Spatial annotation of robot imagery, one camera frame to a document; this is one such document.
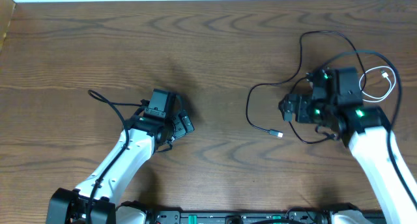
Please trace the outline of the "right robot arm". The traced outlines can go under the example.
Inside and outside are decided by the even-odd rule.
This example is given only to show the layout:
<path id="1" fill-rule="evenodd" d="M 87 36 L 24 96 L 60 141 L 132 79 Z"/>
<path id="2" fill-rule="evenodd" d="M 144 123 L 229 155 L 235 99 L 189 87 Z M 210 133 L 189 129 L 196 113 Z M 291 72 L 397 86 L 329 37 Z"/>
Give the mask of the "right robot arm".
<path id="1" fill-rule="evenodd" d="M 317 70 L 306 79 L 312 92 L 286 94 L 283 119 L 330 128 L 365 172 L 386 222 L 415 223 L 416 180 L 383 110 L 364 105 L 356 69 Z"/>

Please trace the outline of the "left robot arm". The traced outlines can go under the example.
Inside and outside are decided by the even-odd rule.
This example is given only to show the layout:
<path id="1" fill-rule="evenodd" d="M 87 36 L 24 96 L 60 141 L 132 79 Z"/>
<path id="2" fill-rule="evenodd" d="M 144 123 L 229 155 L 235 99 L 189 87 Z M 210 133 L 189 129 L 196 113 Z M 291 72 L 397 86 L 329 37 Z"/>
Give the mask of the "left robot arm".
<path id="1" fill-rule="evenodd" d="M 51 197 L 46 223 L 153 223 L 147 208 L 120 199 L 139 168 L 152 155 L 194 131 L 182 97 L 154 89 L 150 100 L 122 118 L 120 137 L 102 163 L 73 190 L 59 188 Z"/>

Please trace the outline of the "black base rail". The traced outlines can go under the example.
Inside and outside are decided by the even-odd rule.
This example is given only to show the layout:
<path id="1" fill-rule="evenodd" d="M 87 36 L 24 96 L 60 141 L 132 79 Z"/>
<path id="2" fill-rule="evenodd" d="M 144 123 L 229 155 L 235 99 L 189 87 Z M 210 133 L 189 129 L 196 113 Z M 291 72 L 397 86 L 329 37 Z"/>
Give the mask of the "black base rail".
<path id="1" fill-rule="evenodd" d="M 351 203 L 322 208 L 294 206 L 275 211 L 184 211 L 159 208 L 147 211 L 145 223 L 151 224 L 230 224 L 230 223 L 386 223 L 382 212 L 361 212 Z"/>

